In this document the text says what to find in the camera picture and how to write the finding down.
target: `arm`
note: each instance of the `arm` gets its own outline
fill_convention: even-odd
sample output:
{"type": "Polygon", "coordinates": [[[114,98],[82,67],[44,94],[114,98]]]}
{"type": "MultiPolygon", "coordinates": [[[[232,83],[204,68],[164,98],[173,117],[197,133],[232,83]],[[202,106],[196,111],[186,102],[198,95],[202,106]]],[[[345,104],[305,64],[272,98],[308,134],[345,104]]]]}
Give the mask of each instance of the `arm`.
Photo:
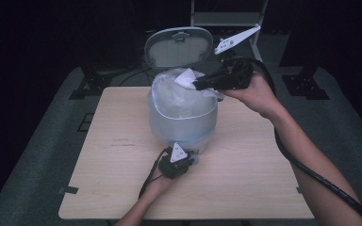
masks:
{"type": "Polygon", "coordinates": [[[116,223],[116,226],[137,226],[142,222],[143,217],[149,207],[162,194],[174,180],[161,176],[159,169],[156,169],[152,178],[160,176],[158,179],[151,182],[139,200],[131,207],[131,209],[116,223]]]}
{"type": "MultiPolygon", "coordinates": [[[[286,149],[300,162],[327,178],[358,201],[354,190],[336,166],[316,147],[299,124],[278,102],[266,80],[259,73],[247,89],[230,89],[222,93],[242,101],[269,119],[286,149]]],[[[308,207],[320,225],[362,225],[360,217],[334,193],[292,165],[308,207]]]]}

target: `gray lid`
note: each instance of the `gray lid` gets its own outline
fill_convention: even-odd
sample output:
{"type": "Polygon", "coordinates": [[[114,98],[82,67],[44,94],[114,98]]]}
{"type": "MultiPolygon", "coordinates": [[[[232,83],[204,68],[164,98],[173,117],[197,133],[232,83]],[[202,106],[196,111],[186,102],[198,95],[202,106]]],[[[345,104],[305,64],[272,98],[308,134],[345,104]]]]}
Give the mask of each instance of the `gray lid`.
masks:
{"type": "Polygon", "coordinates": [[[145,43],[145,60],[151,68],[187,67],[207,59],[213,37],[207,30],[186,26],[159,31],[145,43]]]}

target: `dark background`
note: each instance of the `dark background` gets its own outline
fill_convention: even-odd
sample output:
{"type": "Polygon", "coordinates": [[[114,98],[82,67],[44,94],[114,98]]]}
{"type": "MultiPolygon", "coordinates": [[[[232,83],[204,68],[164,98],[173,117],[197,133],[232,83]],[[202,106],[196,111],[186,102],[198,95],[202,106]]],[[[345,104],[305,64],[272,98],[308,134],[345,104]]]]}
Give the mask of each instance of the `dark background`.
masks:
{"type": "MultiPolygon", "coordinates": [[[[189,25],[188,0],[79,2],[0,1],[0,190],[69,72],[132,66],[144,31],[189,25]]],[[[259,3],[202,0],[196,7],[256,10],[259,3]]],[[[362,118],[362,1],[270,0],[262,31],[290,31],[281,66],[319,56],[362,118]]]]}

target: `light wood tabletop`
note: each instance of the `light wood tabletop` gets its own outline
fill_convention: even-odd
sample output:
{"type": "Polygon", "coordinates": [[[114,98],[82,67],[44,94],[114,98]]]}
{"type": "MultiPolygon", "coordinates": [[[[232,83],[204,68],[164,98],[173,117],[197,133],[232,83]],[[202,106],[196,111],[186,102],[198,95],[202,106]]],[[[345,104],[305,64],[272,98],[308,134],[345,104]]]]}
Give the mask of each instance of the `light wood tabletop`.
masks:
{"type": "MultiPolygon", "coordinates": [[[[96,109],[59,216],[121,218],[166,146],[151,133],[149,88],[107,88],[96,109]]],[[[214,137],[145,219],[313,218],[272,124],[241,102],[219,102],[214,137]]]]}

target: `person's right hand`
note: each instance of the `person's right hand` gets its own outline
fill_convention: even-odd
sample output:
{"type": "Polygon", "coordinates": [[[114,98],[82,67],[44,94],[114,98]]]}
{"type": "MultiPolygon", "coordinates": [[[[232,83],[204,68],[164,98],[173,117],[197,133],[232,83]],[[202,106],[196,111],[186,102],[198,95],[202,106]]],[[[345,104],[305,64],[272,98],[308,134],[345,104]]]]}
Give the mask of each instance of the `person's right hand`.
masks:
{"type": "Polygon", "coordinates": [[[282,107],[261,73],[254,73],[247,89],[221,90],[221,93],[240,100],[266,119],[282,107]]]}

